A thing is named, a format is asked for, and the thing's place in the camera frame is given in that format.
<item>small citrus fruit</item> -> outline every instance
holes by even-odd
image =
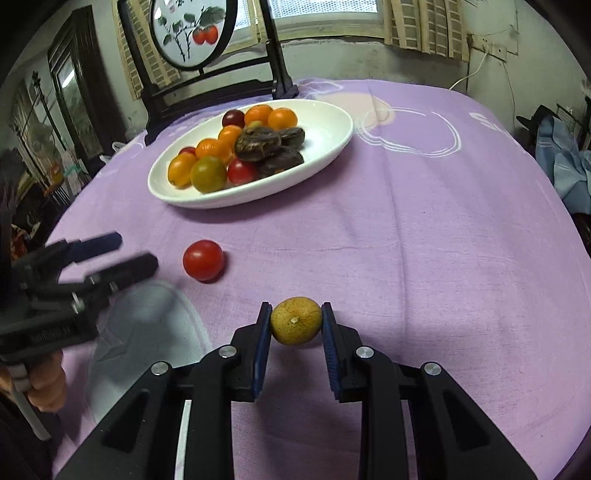
[[[320,306],[306,297],[284,300],[271,313],[271,333],[284,345],[307,343],[321,327]]]
[[[204,138],[197,144],[195,156],[198,159],[205,156],[216,157],[227,165],[232,161],[232,149],[230,145],[217,138]]]

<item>table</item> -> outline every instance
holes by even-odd
[[[122,293],[101,338],[66,352],[64,464],[154,361],[199,360],[256,319],[262,301],[330,301],[339,323],[394,361],[441,363],[531,465],[553,479],[591,424],[591,262],[552,185],[494,116],[455,92],[375,80],[298,83],[342,106],[356,134],[313,178],[221,210],[187,210],[146,185],[165,147],[220,106],[185,117],[105,166],[51,240],[118,231],[116,254],[151,251],[160,271]],[[232,105],[246,105],[249,99]],[[181,256],[202,238],[228,253],[200,284]],[[361,412],[329,390],[320,339],[274,342],[255,404],[233,406],[237,479],[355,479]]]

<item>orange cherry tomato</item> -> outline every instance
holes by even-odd
[[[168,165],[167,178],[173,187],[183,189],[191,185],[191,169],[197,157],[191,153],[180,153]]]
[[[263,122],[267,124],[267,119],[273,109],[268,105],[255,105],[248,109],[248,112],[244,115],[244,123],[250,125],[255,121]]]
[[[224,142],[225,144],[228,144],[232,151],[234,151],[234,144],[236,143],[236,140],[238,139],[241,133],[242,128],[240,128],[239,126],[228,125],[222,128],[222,131],[220,131],[219,135],[217,136],[217,139]]]
[[[297,115],[289,108],[276,108],[269,114],[267,124],[273,130],[296,127]]]
[[[205,138],[195,148],[195,156],[201,160],[205,156],[219,158],[228,165],[232,161],[232,149],[230,145],[217,138]]]

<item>dried fruit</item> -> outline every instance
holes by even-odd
[[[300,148],[306,140],[306,133],[300,127],[284,128],[277,133],[281,137],[281,145],[286,147]]]
[[[303,163],[304,157],[296,149],[280,146],[262,162],[257,163],[256,169],[261,177],[270,177]]]
[[[247,128],[236,140],[235,152],[243,161],[261,161],[280,145],[279,134],[271,128]]]

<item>mesh screen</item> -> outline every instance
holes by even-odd
[[[376,0],[269,0],[274,18],[338,12],[376,13]]]

